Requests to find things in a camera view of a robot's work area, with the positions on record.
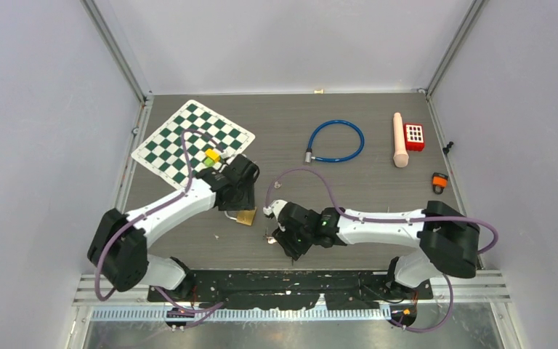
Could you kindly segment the brass padlock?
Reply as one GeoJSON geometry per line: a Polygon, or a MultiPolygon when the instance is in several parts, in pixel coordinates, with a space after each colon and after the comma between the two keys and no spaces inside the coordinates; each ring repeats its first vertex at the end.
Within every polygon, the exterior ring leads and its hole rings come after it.
{"type": "Polygon", "coordinates": [[[225,211],[225,217],[241,225],[252,226],[256,217],[257,208],[251,210],[225,211]]]}

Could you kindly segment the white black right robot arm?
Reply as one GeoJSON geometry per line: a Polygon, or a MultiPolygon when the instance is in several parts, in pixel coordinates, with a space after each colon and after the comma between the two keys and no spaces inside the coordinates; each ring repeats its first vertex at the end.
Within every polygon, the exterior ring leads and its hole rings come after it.
{"type": "Polygon", "coordinates": [[[409,212],[359,212],[328,207],[322,212],[285,200],[275,200],[264,215],[278,226],[272,237],[292,260],[311,246],[330,248],[355,244],[393,244],[413,252],[394,258],[386,289],[404,298],[422,282],[445,274],[473,278],[477,270],[480,229],[441,201],[429,201],[409,212]]]}

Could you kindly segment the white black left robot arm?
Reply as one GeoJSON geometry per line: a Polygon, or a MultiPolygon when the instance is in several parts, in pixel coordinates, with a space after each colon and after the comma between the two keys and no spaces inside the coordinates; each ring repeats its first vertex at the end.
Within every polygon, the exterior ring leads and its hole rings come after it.
{"type": "Polygon", "coordinates": [[[259,167],[238,154],[220,169],[199,171],[185,188],[143,208],[127,213],[112,208],[102,216],[87,258],[118,292],[142,284],[187,300],[195,287],[193,272],[176,257],[149,254],[149,247],[201,212],[253,210],[258,176],[259,167]]]}

